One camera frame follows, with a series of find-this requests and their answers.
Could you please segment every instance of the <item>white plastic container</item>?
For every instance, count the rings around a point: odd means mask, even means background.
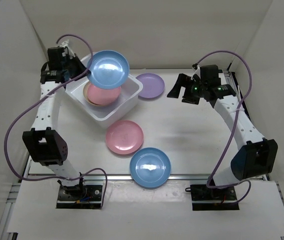
[[[89,56],[81,60],[85,66]],[[83,96],[83,88],[88,81],[88,78],[84,77],[71,82],[66,85],[65,92],[104,129],[121,119],[137,104],[138,94],[143,89],[143,84],[129,74],[128,79],[121,86],[121,94],[118,99],[108,106],[96,107],[89,104]]]

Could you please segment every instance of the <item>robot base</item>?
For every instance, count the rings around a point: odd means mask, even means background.
[[[84,185],[85,193],[82,197],[75,198],[63,190],[58,191],[56,201],[57,209],[100,209],[103,185]]]
[[[205,184],[194,184],[185,189],[191,193],[193,211],[239,210],[234,187],[207,188]]]

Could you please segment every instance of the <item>purple cable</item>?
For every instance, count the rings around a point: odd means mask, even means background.
[[[209,53],[209,54],[203,56],[203,57],[197,62],[197,64],[199,64],[202,60],[204,60],[204,59],[207,58],[208,56],[210,56],[210,55],[212,55],[212,54],[216,54],[216,53],[228,53],[228,54],[232,54],[232,55],[237,56],[237,57],[243,62],[243,64],[245,65],[245,67],[246,67],[246,69],[247,69],[247,72],[248,72],[248,75],[249,75],[249,88],[248,88],[247,93],[243,96],[243,98],[241,99],[241,101],[240,101],[240,102],[238,103],[238,105],[237,105],[237,109],[239,109],[239,108],[241,107],[242,103],[244,102],[244,100],[248,97],[248,95],[250,94],[250,92],[251,92],[251,90],[252,90],[252,82],[253,82],[253,80],[252,80],[252,73],[251,73],[251,70],[250,70],[250,68],[249,68],[249,66],[248,66],[248,64],[247,64],[247,62],[246,62],[240,55],[238,55],[237,53],[235,53],[235,52],[233,52],[233,51],[228,51],[228,50],[213,51],[213,52],[211,52],[211,53]],[[238,201],[236,201],[234,204],[237,204],[237,203],[239,203],[240,201],[242,201],[242,200],[248,195],[248,193],[250,192],[252,183],[251,183],[249,180],[246,179],[246,180],[241,181],[241,182],[239,182],[239,183],[228,184],[228,185],[222,185],[222,186],[211,186],[210,183],[211,183],[211,181],[212,181],[212,179],[213,179],[213,176],[215,175],[217,169],[218,169],[219,166],[221,165],[221,163],[222,163],[222,161],[223,161],[223,159],[224,159],[224,157],[225,157],[225,155],[226,155],[226,152],[227,152],[227,150],[228,150],[228,148],[229,148],[229,146],[230,146],[230,144],[231,144],[231,142],[232,142],[232,139],[233,139],[233,137],[234,137],[235,130],[236,130],[236,125],[237,125],[237,121],[238,121],[238,115],[239,115],[239,111],[237,110],[237,111],[236,111],[236,114],[235,114],[234,125],[233,125],[232,131],[231,131],[230,138],[228,139],[227,144],[226,144],[226,146],[225,146],[225,148],[224,148],[224,150],[223,150],[223,153],[222,153],[220,159],[218,160],[218,162],[217,162],[217,164],[216,164],[214,170],[212,171],[211,175],[208,177],[208,180],[207,180],[207,182],[206,182],[206,187],[209,188],[209,189],[228,188],[228,187],[237,186],[237,185],[239,185],[239,184],[241,184],[241,183],[244,183],[244,182],[248,182],[248,183],[249,183],[249,187],[248,187],[248,190],[247,190],[246,194],[245,194],[241,199],[239,199]]]
[[[14,169],[10,159],[9,159],[9,156],[8,156],[8,152],[7,152],[7,140],[8,140],[8,136],[13,128],[13,126],[16,124],[16,122],[21,118],[23,117],[26,113],[28,113],[29,111],[31,111],[33,108],[35,108],[36,106],[38,106],[39,104],[41,104],[42,102],[44,102],[50,95],[52,95],[55,91],[57,91],[58,89],[66,86],[67,84],[73,82],[73,81],[76,81],[76,80],[79,80],[83,77],[85,77],[89,71],[89,68],[91,67],[91,64],[92,64],[92,60],[93,60],[93,50],[91,48],[91,46],[88,44],[88,42],[81,38],[80,36],[77,36],[77,35],[74,35],[74,34],[64,34],[62,35],[61,37],[58,38],[58,40],[56,41],[56,43],[58,43],[61,38],[63,37],[67,37],[67,36],[70,36],[70,37],[75,37],[77,39],[80,39],[82,40],[86,45],[87,47],[89,48],[90,50],[90,53],[91,53],[91,58],[88,62],[88,65],[87,65],[87,68],[86,70],[81,73],[80,75],[76,76],[75,78],[73,79],[70,79],[69,81],[66,81],[64,82],[63,84],[55,87],[53,90],[51,90],[47,95],[45,95],[43,98],[41,98],[38,102],[36,102],[35,104],[33,104],[32,106],[30,106],[28,109],[26,109],[24,112],[22,112],[16,119],[14,119],[14,121],[10,124],[10,126],[8,127],[7,131],[6,131],[6,134],[5,134],[5,137],[4,137],[4,155],[5,155],[5,159],[6,159],[6,162],[7,162],[7,165],[9,166],[10,170],[14,173],[15,176],[17,176],[19,179],[21,180],[24,180],[24,181],[30,181],[30,182],[36,182],[36,181],[42,181],[42,180],[47,180],[47,179],[66,179],[65,177],[62,177],[62,176],[47,176],[47,177],[42,177],[42,178],[26,178],[26,177],[23,177],[21,176],[20,174],[18,174],[18,172]],[[86,175],[88,175],[89,173],[93,172],[93,171],[96,171],[96,170],[100,170],[104,173],[105,175],[105,188],[104,188],[104,192],[103,192],[103,197],[102,197],[102,203],[101,203],[101,208],[103,207],[103,204],[104,204],[104,197],[105,197],[105,192],[106,192],[106,188],[107,188],[107,174],[105,172],[105,170],[103,170],[102,168],[94,168],[94,169],[91,169],[90,171],[87,171],[86,173],[76,177],[76,178],[69,178],[68,180],[70,181],[75,181],[75,180],[78,180]]]

